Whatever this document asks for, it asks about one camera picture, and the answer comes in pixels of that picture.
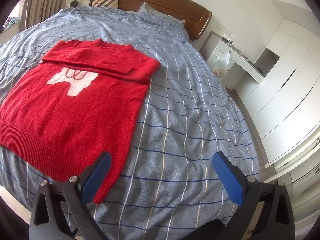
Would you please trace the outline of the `clutter on window sill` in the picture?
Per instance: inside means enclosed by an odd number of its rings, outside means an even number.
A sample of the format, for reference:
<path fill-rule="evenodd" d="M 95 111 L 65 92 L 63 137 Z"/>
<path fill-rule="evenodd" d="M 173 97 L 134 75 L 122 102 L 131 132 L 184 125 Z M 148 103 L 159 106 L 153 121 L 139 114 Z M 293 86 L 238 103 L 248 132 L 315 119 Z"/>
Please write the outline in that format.
<path fill-rule="evenodd" d="M 15 16 L 15 17 L 8 17 L 7 20 L 3 24 L 3 28 L 7 29 L 11 27 L 12 25 L 20 22 L 21 17 L 20 16 Z"/>

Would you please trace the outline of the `white built-in desk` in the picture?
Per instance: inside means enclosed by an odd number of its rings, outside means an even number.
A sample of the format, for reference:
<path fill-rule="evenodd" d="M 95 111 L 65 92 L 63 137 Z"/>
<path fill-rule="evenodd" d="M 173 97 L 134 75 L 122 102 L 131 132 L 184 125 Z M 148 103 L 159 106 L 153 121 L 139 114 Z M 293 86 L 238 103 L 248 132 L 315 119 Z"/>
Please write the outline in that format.
<path fill-rule="evenodd" d="M 228 67 L 218 77 L 223 86 L 230 90 L 239 83 L 245 74 L 251 76 L 255 82 L 261 83 L 270 70 L 280 59 L 273 51 L 265 48 L 255 63 L 251 62 L 234 46 L 226 43 L 216 33 L 211 32 L 200 53 L 211 68 L 229 56 Z"/>

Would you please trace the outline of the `white bed pillow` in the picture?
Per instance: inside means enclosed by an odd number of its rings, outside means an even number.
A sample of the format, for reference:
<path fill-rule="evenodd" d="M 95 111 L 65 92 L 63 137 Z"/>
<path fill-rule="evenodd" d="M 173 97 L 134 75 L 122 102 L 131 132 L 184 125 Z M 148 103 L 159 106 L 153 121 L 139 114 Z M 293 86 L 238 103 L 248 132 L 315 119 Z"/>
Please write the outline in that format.
<path fill-rule="evenodd" d="M 161 16 L 161 17 L 164 17 L 164 18 L 167 18 L 167 19 L 170 19 L 170 20 L 175 20 L 176 22 L 178 22 L 181 26 L 184 27 L 185 25 L 185 20 L 179 20 L 179 19 L 176 19 L 168 14 L 164 14 L 158 10 L 156 10 L 155 8 L 153 8 L 151 5 L 149 5 L 149 3 L 147 2 L 144 2 L 140 8 L 138 9 L 137 11 L 138 13 L 141 13 L 141 12 L 149 12 L 151 14 L 154 14 L 154 15 L 157 15 L 157 16 Z"/>

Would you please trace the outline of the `beige pleated curtain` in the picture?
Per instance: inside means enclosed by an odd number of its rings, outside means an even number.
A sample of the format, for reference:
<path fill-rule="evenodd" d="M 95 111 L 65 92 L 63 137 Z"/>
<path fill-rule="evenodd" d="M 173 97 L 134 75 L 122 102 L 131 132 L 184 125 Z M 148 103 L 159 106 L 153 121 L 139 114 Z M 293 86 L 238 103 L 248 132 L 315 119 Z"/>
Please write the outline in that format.
<path fill-rule="evenodd" d="M 67 0 L 25 0 L 23 3 L 19 31 L 24 31 L 45 21 L 66 7 Z"/>

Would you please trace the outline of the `white wardrobe cabinets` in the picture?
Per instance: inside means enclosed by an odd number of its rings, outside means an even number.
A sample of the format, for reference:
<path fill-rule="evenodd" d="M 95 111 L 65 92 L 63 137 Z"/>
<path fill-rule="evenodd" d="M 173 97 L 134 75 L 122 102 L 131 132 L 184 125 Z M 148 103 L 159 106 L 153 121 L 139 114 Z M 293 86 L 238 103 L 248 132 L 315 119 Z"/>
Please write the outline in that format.
<path fill-rule="evenodd" d="M 261 83 L 245 74 L 237 92 L 254 126 L 266 180 L 286 181 L 294 208 L 314 209 L 319 200 L 319 21 L 304 1 L 270 1 L 282 19 L 264 49 L 280 59 Z"/>

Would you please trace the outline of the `white plastic bag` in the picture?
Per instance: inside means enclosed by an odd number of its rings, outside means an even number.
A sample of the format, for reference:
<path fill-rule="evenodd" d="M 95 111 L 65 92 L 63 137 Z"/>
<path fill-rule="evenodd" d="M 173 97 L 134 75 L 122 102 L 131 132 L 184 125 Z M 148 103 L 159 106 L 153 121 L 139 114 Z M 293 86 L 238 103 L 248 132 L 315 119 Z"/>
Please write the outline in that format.
<path fill-rule="evenodd" d="M 216 54 L 211 56 L 211 67 L 217 77 L 226 76 L 229 70 L 230 54 L 231 52 L 228 51 L 227 54 L 223 54 L 222 56 L 218 56 Z"/>

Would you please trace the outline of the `red knit sweater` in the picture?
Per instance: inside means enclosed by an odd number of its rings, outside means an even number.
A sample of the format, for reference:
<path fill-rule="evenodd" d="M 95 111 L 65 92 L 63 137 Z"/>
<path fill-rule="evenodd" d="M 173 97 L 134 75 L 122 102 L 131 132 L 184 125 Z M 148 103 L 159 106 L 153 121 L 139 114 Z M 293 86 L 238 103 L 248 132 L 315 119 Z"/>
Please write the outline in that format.
<path fill-rule="evenodd" d="M 3 100 L 1 145 L 60 182 L 110 153 L 111 169 L 94 197 L 100 204 L 124 168 L 159 65 L 131 45 L 57 42 Z"/>

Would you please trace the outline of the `brown wooden headboard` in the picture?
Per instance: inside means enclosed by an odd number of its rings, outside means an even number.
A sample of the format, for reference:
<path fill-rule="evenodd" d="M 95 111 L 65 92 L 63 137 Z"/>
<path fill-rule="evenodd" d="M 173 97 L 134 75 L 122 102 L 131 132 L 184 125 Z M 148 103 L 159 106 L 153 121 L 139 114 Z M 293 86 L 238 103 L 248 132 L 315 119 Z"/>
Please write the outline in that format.
<path fill-rule="evenodd" d="M 209 10 L 191 0 L 119 0 L 118 8 L 137 11 L 144 2 L 164 14 L 184 20 L 185 29 L 192 41 L 201 37 L 212 18 Z"/>

